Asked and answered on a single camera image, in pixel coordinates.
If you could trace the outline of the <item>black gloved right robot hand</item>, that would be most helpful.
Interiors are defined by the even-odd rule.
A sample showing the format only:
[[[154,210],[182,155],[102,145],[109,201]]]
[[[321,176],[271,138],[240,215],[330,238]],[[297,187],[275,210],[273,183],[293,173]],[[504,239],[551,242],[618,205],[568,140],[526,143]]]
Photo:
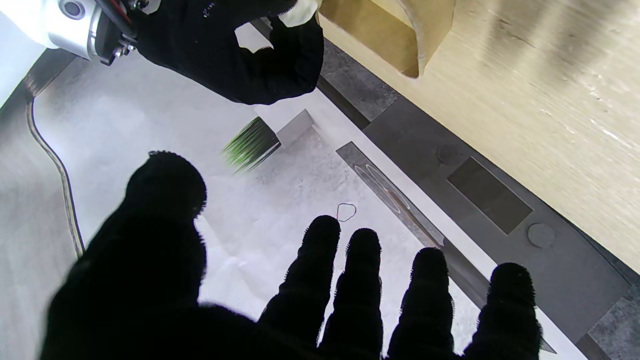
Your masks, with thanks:
[[[163,0],[136,19],[136,48],[149,62],[197,82],[227,100],[271,105],[317,87],[323,29],[313,17],[288,27],[280,15],[295,0]],[[270,46],[240,46],[238,27],[268,18]]]

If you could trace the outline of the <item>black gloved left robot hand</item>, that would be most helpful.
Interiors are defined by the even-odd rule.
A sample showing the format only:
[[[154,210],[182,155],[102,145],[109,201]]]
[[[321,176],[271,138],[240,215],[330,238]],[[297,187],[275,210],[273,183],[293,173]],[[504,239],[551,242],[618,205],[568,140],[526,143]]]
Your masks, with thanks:
[[[207,189],[182,156],[151,152],[124,199],[53,296],[41,360],[379,360],[383,321],[381,245],[359,228],[330,300],[341,228],[315,218],[278,293],[258,320],[199,304],[207,266],[195,219]],[[443,251],[414,257],[387,351],[389,360],[537,360],[543,331],[530,273],[498,265],[477,330],[454,352],[454,301]]]

